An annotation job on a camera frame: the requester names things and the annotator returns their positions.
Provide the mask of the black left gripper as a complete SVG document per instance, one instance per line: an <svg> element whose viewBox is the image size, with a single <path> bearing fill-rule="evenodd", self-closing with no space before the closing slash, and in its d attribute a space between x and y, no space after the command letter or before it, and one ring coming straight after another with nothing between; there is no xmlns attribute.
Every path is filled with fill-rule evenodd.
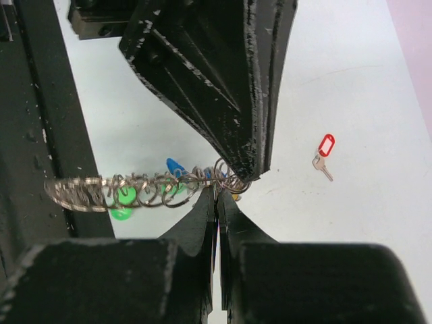
<svg viewBox="0 0 432 324"><path fill-rule="evenodd" d="M80 40L122 36L137 0L71 0L67 18Z"/></svg>

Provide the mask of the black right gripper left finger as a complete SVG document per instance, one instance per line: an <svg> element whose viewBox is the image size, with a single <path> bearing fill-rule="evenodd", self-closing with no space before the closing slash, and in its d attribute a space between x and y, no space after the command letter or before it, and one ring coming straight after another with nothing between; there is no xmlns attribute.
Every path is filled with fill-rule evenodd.
<svg viewBox="0 0 432 324"><path fill-rule="evenodd" d="M2 323L206 323L213 310L211 188L156 239L36 244L1 295Z"/></svg>

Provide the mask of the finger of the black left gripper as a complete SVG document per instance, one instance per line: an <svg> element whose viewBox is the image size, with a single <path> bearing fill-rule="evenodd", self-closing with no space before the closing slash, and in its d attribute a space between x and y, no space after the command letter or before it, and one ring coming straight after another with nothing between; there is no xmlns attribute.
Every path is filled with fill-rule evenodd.
<svg viewBox="0 0 432 324"><path fill-rule="evenodd" d="M252 114L246 178L258 178L270 169L281 78L297 7L297 1L244 2Z"/></svg>
<svg viewBox="0 0 432 324"><path fill-rule="evenodd" d="M263 172L248 10L247 1L139 1L119 44L140 81L244 182Z"/></svg>

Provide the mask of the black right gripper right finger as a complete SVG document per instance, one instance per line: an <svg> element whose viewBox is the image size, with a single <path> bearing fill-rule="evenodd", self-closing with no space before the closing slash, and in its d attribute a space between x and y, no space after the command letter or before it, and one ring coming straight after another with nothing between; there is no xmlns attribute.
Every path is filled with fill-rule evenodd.
<svg viewBox="0 0 432 324"><path fill-rule="evenodd" d="M229 323L424 323L386 246L278 242L222 192L221 306Z"/></svg>

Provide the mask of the large keyring with many rings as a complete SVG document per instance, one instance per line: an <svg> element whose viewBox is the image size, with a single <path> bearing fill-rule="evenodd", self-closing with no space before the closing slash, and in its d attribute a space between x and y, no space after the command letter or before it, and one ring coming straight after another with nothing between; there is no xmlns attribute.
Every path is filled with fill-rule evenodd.
<svg viewBox="0 0 432 324"><path fill-rule="evenodd" d="M83 213L113 212L118 220L127 219L133 209L181 207L205 188L219 194L228 191L238 200L250 188L219 158L210 167L186 170L177 161L166 160L167 171L155 175L115 174L110 178L65 178L47 180L44 190L57 205Z"/></svg>

